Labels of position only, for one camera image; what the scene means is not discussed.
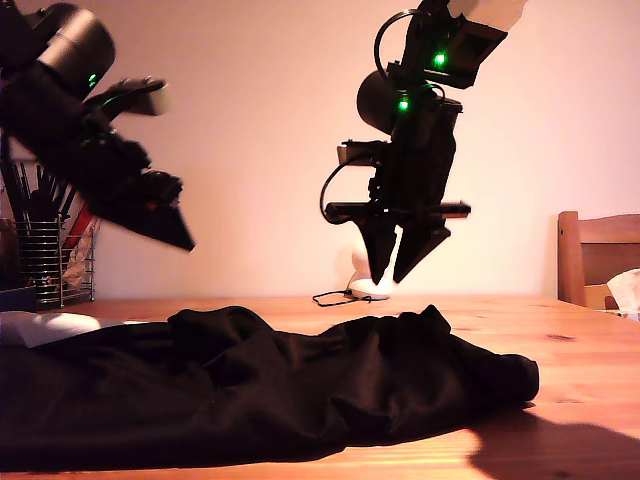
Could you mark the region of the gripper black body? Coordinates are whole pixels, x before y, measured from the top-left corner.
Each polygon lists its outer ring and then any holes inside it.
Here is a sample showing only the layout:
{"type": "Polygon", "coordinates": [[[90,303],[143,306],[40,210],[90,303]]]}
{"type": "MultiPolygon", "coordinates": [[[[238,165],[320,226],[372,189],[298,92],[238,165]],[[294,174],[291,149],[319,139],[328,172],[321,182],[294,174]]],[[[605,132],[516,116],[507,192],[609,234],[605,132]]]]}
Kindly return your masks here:
{"type": "Polygon", "coordinates": [[[442,200],[448,175],[428,160],[415,156],[396,158],[390,144],[341,144],[337,147],[338,168],[330,181],[346,166],[375,169],[369,179],[366,202],[329,202],[324,218],[335,225],[361,219],[389,219],[404,224],[418,220],[465,218],[471,206],[442,200]]]}

